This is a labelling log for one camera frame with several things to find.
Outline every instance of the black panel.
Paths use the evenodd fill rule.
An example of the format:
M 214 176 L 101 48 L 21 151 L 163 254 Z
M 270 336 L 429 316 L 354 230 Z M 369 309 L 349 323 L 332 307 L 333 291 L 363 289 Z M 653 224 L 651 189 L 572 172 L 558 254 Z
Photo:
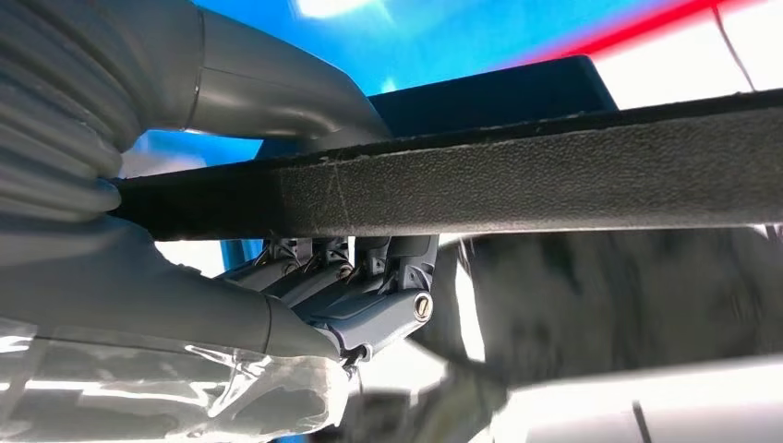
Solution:
M 370 101 L 396 137 L 617 109 L 584 56 L 397 90 Z
M 127 180 L 162 240 L 783 220 L 783 91 Z

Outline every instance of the screw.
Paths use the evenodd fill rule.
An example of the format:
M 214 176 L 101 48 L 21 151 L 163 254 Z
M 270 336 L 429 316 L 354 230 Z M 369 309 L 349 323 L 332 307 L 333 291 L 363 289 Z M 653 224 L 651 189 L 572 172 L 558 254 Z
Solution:
M 432 301 L 426 295 L 420 295 L 416 298 L 416 319 L 418 321 L 427 321 L 432 316 Z

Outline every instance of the red stripe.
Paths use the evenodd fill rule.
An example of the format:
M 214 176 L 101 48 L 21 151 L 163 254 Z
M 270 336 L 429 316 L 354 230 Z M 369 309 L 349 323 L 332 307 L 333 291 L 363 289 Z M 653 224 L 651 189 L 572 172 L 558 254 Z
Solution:
M 684 25 L 686 19 L 696 18 L 701 13 L 710 12 L 718 5 L 732 6 L 748 4 L 757 0 L 676 0 L 655 10 L 643 14 L 621 18 L 600 27 L 588 34 L 571 37 L 561 42 L 522 57 L 508 66 L 519 66 L 534 62 L 542 62 L 569 55 L 595 56 L 606 50 L 614 50 L 623 44 L 642 37 L 650 37 L 655 32 L 670 30 L 672 25 Z

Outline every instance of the plastic wrap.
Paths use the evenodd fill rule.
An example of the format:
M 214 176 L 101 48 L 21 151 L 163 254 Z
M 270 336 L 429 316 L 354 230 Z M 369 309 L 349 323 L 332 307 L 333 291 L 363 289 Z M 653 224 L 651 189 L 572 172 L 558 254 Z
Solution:
M 340 421 L 332 360 L 0 318 L 0 440 L 266 441 Z

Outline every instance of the robotic hand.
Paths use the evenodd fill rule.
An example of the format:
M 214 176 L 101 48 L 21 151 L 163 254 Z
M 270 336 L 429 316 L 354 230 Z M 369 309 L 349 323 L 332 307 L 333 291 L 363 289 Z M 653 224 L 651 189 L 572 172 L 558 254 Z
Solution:
M 269 249 L 277 247 L 273 243 Z M 357 362 L 369 361 L 429 320 L 438 237 L 359 238 L 355 249 L 359 265 L 353 271 L 346 272 L 350 264 L 345 257 L 329 260 L 341 255 L 326 247 L 321 260 L 312 258 L 272 284 L 266 284 L 265 276 L 276 274 L 281 264 L 264 261 L 273 254 L 267 251 L 220 278 L 279 298 L 331 341 L 353 373 Z M 322 265 L 310 266 L 313 261 Z
M 426 321 L 437 241 L 290 271 L 300 240 L 262 278 L 212 280 L 106 216 L 106 180 L 150 128 L 304 151 L 388 138 L 358 87 L 186 0 L 11 0 L 0 23 L 2 439 L 259 441 L 339 420 L 343 366 Z

